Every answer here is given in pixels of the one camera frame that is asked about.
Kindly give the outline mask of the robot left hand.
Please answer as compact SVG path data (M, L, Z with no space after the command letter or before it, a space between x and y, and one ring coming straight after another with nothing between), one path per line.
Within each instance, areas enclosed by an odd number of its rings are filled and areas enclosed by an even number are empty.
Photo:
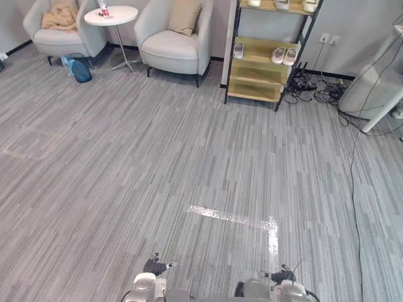
M163 272L172 269L179 265L177 260L168 263L159 261L159 252L154 252L144 265L143 272L152 273L155 276L160 276Z

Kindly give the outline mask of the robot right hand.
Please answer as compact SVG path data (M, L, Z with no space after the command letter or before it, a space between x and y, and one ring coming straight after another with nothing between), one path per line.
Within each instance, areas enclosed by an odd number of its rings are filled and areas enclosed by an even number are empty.
M280 272L272 273L270 279L276 284L281 284L284 280L289 280L292 282L297 281L293 270L286 264L281 265Z

